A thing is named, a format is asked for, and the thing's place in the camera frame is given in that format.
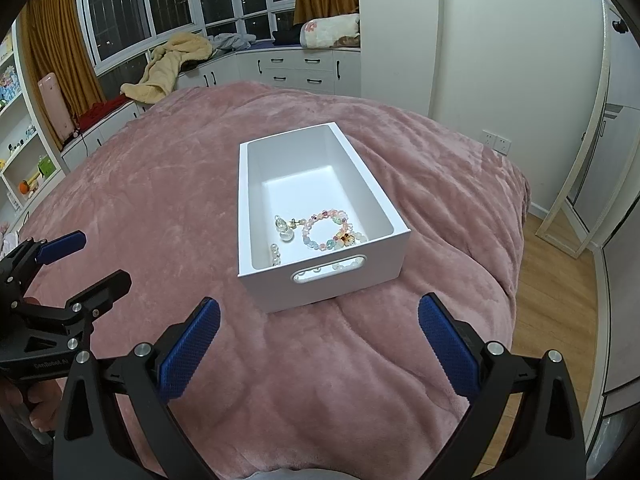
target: wall socket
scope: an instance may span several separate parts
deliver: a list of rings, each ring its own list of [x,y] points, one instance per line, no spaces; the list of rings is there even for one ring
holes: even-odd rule
[[[489,132],[482,130],[482,137],[480,138],[480,142],[482,142],[485,146],[492,148],[495,145],[495,139],[497,136],[494,134],[490,134]]]
[[[494,150],[498,153],[506,155],[509,153],[509,148],[511,147],[511,141],[508,139],[503,139],[502,137],[495,137]]]

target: pink blanket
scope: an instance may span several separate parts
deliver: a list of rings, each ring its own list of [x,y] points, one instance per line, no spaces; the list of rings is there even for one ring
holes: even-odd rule
[[[402,272],[262,314],[237,278],[238,144],[330,121],[413,231]],[[87,235],[83,251],[33,283],[45,304],[62,305],[116,269],[131,273],[129,295],[95,324],[98,357],[153,342],[204,296],[218,300],[220,331],[170,407],[223,478],[317,466],[413,480],[467,406],[418,326],[418,299],[435,291],[482,338],[510,346],[528,205],[510,161],[427,118],[241,82],[174,92],[128,123],[46,198],[21,238]]]

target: blue gripper pad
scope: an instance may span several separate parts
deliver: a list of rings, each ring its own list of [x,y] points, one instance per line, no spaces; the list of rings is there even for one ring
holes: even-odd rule
[[[50,265],[80,249],[84,249],[85,245],[86,236],[84,233],[82,231],[74,231],[48,244],[44,244],[36,256],[36,261],[41,265]]]
[[[454,391],[473,401],[480,392],[478,362],[455,327],[429,296],[420,299],[418,322]]]
[[[158,393],[164,402],[184,393],[219,328],[220,307],[209,300],[159,367]]]

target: white storage box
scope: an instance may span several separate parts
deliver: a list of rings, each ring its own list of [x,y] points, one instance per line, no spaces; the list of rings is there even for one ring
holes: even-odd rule
[[[302,227],[280,239],[275,216],[309,219],[343,210],[366,241],[338,250],[313,250]],[[338,231],[316,222],[317,243]],[[400,273],[410,230],[337,124],[318,124],[240,145],[238,278],[265,312],[334,298],[392,280]],[[271,244],[282,263],[271,264]]]

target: standing mirror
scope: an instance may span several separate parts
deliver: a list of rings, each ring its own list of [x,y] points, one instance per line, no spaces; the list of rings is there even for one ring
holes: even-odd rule
[[[577,258],[613,204],[640,140],[640,48],[603,0],[602,70],[587,131],[538,236]]]

